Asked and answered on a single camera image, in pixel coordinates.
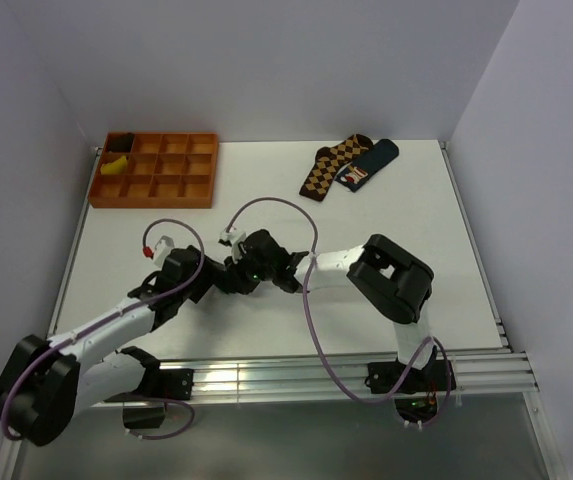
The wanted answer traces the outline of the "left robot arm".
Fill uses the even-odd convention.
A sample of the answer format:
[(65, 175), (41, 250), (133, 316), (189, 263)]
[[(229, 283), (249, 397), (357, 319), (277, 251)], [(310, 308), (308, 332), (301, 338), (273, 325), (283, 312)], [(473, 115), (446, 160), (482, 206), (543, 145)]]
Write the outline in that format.
[(87, 408), (114, 397), (186, 406), (193, 372), (170, 373), (132, 340), (159, 329), (211, 287), (239, 290), (238, 262), (218, 262), (193, 246), (173, 248), (160, 268), (113, 309), (65, 334), (28, 335), (0, 374), (0, 423), (12, 441), (45, 446)]

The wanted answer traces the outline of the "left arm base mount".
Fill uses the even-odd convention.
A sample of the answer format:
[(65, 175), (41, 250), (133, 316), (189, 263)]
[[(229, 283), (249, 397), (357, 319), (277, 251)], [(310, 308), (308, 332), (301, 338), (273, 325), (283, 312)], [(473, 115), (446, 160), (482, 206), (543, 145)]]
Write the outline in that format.
[[(188, 430), (195, 420), (195, 410), (188, 404), (194, 385), (195, 371), (190, 368), (161, 369), (143, 387), (133, 392), (123, 392), (109, 397), (107, 403), (148, 402), (147, 407), (123, 407), (122, 423), (130, 435), (146, 440), (162, 440), (180, 435)], [(178, 430), (166, 434), (150, 434), (145, 430), (157, 430), (164, 423), (171, 406), (184, 408), (188, 413), (186, 423)]]

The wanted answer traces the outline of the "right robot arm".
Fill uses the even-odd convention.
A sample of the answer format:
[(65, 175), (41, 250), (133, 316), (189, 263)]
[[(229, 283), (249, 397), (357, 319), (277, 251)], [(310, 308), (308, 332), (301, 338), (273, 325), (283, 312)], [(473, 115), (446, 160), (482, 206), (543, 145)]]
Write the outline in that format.
[(220, 234), (219, 243), (231, 248), (227, 261), (247, 287), (271, 282), (303, 294), (354, 286), (393, 323), (401, 383), (418, 390), (432, 379), (433, 344), (420, 344), (431, 336), (421, 310), (431, 296), (434, 272), (388, 237), (373, 234), (363, 245), (328, 253), (290, 253), (265, 229), (248, 235), (232, 227)]

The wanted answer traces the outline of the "navy snowman sock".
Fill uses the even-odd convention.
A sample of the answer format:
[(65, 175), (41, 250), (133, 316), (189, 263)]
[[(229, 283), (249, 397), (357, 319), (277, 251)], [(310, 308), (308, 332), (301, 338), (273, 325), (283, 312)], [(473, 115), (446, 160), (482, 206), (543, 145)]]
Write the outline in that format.
[(399, 154), (396, 143), (389, 139), (380, 139), (370, 150), (344, 166), (336, 175), (335, 182), (356, 193)]

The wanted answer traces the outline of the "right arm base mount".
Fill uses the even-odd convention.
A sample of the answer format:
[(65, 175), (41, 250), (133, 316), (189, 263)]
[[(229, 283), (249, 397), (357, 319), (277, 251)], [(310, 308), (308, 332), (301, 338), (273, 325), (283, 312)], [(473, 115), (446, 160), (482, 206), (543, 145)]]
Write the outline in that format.
[[(404, 365), (398, 361), (371, 362), (364, 381), (372, 394), (385, 394), (401, 376)], [(456, 377), (450, 361), (434, 360), (423, 370), (411, 369), (394, 400), (397, 414), (405, 422), (419, 425), (432, 420), (439, 412), (439, 394), (453, 393)]]

